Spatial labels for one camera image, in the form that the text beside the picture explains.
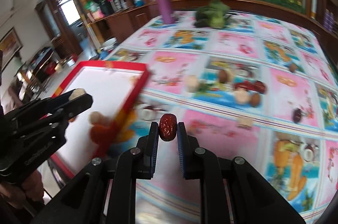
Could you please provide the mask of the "left hand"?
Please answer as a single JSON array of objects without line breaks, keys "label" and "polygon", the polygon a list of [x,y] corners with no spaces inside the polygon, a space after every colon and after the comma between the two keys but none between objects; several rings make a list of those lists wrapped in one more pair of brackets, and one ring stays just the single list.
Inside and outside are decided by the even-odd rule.
[{"label": "left hand", "polygon": [[22,207],[26,198],[33,201],[43,200],[44,186],[41,173],[35,170],[19,187],[1,183],[1,197],[16,209]]}]

